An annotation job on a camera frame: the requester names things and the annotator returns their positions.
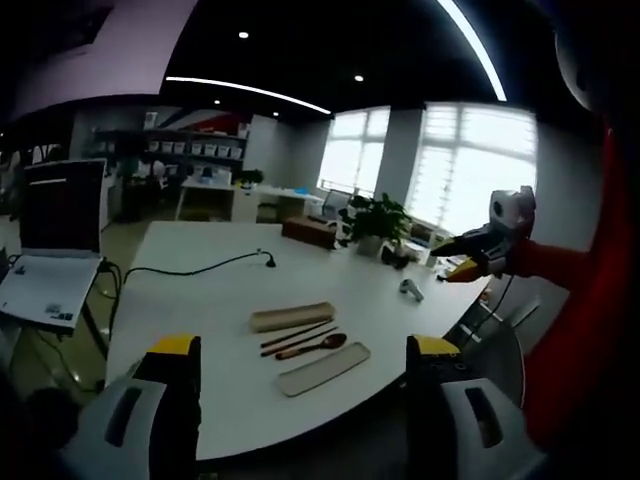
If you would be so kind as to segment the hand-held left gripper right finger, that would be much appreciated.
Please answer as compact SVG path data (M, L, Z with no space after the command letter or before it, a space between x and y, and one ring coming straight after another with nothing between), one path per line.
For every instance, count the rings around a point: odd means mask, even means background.
M545 455L519 406L442 338L406 339L409 479L537 479Z

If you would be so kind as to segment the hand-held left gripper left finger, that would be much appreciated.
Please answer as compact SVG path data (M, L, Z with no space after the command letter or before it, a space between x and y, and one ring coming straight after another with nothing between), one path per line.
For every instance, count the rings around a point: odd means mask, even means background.
M159 339L80 413L63 448L74 479L196 479L201 338Z

